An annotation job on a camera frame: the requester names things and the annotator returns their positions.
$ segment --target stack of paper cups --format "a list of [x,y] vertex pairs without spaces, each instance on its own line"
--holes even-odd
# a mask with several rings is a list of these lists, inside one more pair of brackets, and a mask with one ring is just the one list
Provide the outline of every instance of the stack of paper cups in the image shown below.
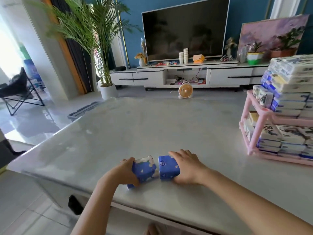
[[184,48],[184,62],[185,64],[188,63],[189,51],[188,48]]
[[184,64],[184,52],[179,53],[179,64]]

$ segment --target black chair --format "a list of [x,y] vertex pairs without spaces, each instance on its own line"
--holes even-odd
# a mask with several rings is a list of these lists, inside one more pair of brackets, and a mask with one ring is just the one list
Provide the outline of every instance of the black chair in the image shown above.
[[[38,99],[33,98],[32,92],[34,92],[37,95]],[[13,98],[8,98],[10,96],[18,96],[20,97],[20,99],[17,100]],[[9,110],[9,113],[12,116],[17,112],[17,110],[21,107],[23,103],[29,103],[37,106],[45,106],[33,83],[28,78],[23,67],[21,67],[21,72],[18,75],[15,75],[9,84],[5,83],[0,85],[0,98],[5,102],[7,109]],[[28,99],[40,101],[41,104],[27,102],[26,100]],[[17,103],[14,106],[12,106],[8,102],[8,100],[16,101]]]

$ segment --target hand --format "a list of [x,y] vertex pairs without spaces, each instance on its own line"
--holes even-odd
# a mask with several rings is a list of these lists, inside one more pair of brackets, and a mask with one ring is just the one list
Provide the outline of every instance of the hand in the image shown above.
[[202,175],[209,170],[202,162],[199,161],[196,154],[192,154],[189,150],[179,150],[178,152],[168,152],[175,158],[180,174],[174,177],[174,181],[178,184],[201,184]]
[[118,166],[105,173],[102,178],[109,178],[117,185],[133,184],[138,186],[139,180],[131,170],[134,160],[135,158],[123,159]]

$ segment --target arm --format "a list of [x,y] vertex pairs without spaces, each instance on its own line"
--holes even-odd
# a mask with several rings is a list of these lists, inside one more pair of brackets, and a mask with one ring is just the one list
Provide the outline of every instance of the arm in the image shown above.
[[313,226],[202,164],[189,150],[169,152],[181,173],[178,184],[199,184],[214,191],[256,235],[313,234]]
[[137,177],[131,171],[134,160],[135,158],[124,159],[98,181],[71,235],[105,234],[111,202],[118,185],[139,185]]

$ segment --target blue wall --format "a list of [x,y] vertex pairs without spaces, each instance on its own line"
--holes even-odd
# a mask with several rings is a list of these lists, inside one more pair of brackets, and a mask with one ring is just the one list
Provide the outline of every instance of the blue wall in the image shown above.
[[[303,9],[305,0],[301,0],[297,15],[299,15]],[[313,0],[308,0],[307,5],[304,9],[303,14],[311,14],[308,23],[306,25],[306,30],[302,37],[302,43],[299,46],[298,54],[313,54]]]
[[[122,13],[122,19],[129,19],[131,24],[138,25],[141,30],[142,16],[145,11],[152,11],[159,8],[171,7],[175,5],[190,3],[199,0],[119,0],[126,4],[131,14]],[[226,29],[226,39],[234,37],[239,40],[241,24],[247,22],[260,21],[265,19],[266,9],[269,0],[230,0],[229,15]],[[141,52],[141,38],[144,38],[142,32],[134,31],[124,32],[127,47],[128,58],[131,67],[137,67],[138,59],[134,59],[135,55]]]

